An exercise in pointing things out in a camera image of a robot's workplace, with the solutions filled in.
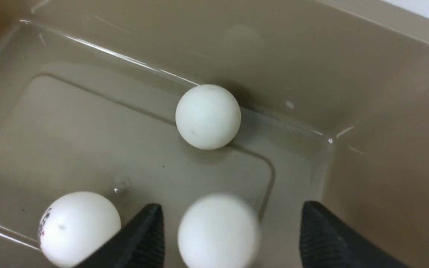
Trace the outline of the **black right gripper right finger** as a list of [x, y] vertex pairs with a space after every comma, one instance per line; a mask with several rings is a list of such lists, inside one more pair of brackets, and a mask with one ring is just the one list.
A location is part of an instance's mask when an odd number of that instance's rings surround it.
[[407, 268], [317, 201], [303, 203], [299, 251], [304, 268]]

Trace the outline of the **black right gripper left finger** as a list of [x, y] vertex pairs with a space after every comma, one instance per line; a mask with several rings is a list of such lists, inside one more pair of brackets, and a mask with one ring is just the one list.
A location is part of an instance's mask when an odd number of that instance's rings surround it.
[[144, 206], [114, 237], [77, 268], [162, 268], [165, 226], [162, 206]]

